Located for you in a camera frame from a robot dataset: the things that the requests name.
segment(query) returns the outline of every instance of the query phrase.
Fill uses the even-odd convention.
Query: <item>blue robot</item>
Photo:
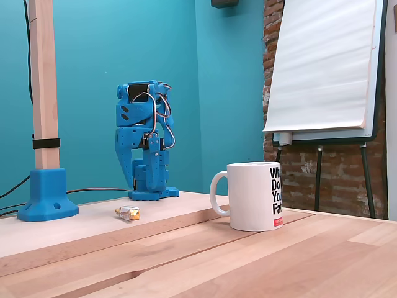
[[[170,85],[157,81],[132,82],[117,87],[116,153],[134,201],[179,197],[178,189],[166,187],[169,151],[175,145],[174,121],[169,105]],[[160,138],[156,123],[164,130]],[[132,160],[132,150],[143,150]]]

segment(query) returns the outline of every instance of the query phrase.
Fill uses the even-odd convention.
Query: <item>wooden post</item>
[[[35,139],[58,138],[53,0],[29,0]],[[60,167],[59,148],[35,150],[36,169]]]

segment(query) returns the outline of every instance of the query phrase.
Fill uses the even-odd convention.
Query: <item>blue stand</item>
[[[128,197],[133,201],[158,201],[164,197],[179,197],[179,190],[175,187],[167,187],[161,192],[130,191]]]
[[[35,169],[30,171],[30,199],[18,211],[26,222],[62,219],[79,213],[79,207],[66,197],[66,171]]]

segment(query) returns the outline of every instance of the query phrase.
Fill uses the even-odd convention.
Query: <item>teal wall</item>
[[[60,161],[68,189],[127,187],[114,152],[115,90],[134,80],[174,87],[170,186],[208,192],[227,163],[263,160],[263,6],[263,0],[231,9],[212,8],[210,0],[55,1]],[[2,0],[0,193],[34,168],[32,133],[23,2]],[[69,198],[79,204],[124,195]],[[28,198],[26,183],[0,207]]]
[[[193,0],[54,1],[60,162],[68,189],[127,187],[114,150],[116,87],[158,79],[172,91],[176,146],[169,185],[202,191]],[[0,193],[34,168],[23,2],[0,1]],[[80,192],[76,202],[125,196]],[[0,207],[29,198],[26,183]]]
[[[214,9],[196,0],[203,186],[228,163],[263,161],[264,0]],[[226,194],[226,181],[218,193]]]

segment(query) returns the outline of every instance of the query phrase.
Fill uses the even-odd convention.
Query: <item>black strap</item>
[[[59,138],[42,138],[40,140],[33,140],[33,149],[59,148],[60,146],[61,139]]]

